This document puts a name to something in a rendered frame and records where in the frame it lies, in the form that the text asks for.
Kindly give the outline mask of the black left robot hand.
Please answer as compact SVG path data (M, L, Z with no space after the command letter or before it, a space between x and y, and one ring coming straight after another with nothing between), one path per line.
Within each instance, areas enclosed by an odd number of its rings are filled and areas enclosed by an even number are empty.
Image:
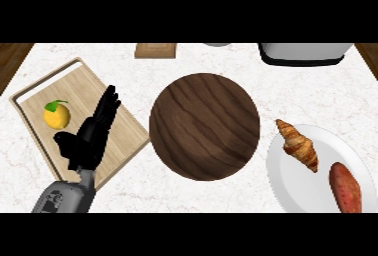
M86 118L79 132L58 132L54 136L61 156L68 159L68 169L95 171L104 157L111 126L122 105L116 86L110 85L101 97L95 113Z

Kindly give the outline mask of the dark brown wooden bowl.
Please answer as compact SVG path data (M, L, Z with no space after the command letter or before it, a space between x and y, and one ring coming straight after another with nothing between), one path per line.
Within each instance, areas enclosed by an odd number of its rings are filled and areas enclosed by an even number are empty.
M197 181L234 175L260 140L253 99L229 78L197 73L161 91L150 117L151 142L167 167Z

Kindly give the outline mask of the white plate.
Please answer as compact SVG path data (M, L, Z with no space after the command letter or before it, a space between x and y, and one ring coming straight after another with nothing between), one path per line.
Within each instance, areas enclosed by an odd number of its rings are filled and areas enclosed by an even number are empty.
M340 162L361 186L362 212L378 212L377 189L364 161L345 142L327 129L297 125L299 132L314 141L319 159L318 172L284 151L284 137L277 135L268 153L266 167L271 186L287 212L339 213L339 205L330 185L331 165Z

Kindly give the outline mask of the reddish sweet potato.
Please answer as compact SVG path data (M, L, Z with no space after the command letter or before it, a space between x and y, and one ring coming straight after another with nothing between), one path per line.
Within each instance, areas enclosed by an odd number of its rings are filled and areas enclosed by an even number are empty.
M340 162L331 166L330 185L340 211L343 213L361 213L361 186L348 167Z

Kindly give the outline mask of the yellow lemon with green leaf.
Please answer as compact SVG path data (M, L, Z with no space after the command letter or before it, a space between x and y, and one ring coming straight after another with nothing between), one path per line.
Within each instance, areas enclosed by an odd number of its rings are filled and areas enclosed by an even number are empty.
M64 100L55 100L45 105L45 123L55 129L64 129L71 120L71 113Z

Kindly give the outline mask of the pale wooden cutting board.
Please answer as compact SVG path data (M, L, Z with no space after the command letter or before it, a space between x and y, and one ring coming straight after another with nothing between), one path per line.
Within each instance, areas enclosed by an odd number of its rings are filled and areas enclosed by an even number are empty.
M9 98L58 180L79 182L80 176L68 169L68 160L61 156L54 140L57 130L45 123L45 106L54 100L68 102L71 120L65 131L76 134L85 119L94 115L105 90L107 86L85 61L76 58ZM120 106L102 162L95 171L96 189L102 188L148 142L144 126L128 108Z

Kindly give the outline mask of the small brown wooden block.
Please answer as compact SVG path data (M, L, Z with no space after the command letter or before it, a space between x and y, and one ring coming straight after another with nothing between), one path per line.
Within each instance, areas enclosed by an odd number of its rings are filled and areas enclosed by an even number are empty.
M175 58L175 43L139 43L135 51L136 58Z

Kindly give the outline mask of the brown croissant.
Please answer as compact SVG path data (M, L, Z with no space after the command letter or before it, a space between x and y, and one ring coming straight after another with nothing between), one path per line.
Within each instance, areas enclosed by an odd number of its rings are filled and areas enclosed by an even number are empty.
M284 120L277 120L280 134L284 138L284 151L302 164L318 172L319 159L314 147L314 141L299 132L297 128Z

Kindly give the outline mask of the white appliance with black base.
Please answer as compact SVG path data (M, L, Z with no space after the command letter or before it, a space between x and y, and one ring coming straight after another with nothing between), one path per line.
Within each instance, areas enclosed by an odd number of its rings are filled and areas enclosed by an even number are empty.
M317 67L337 65L352 43L260 43L262 60L269 65Z

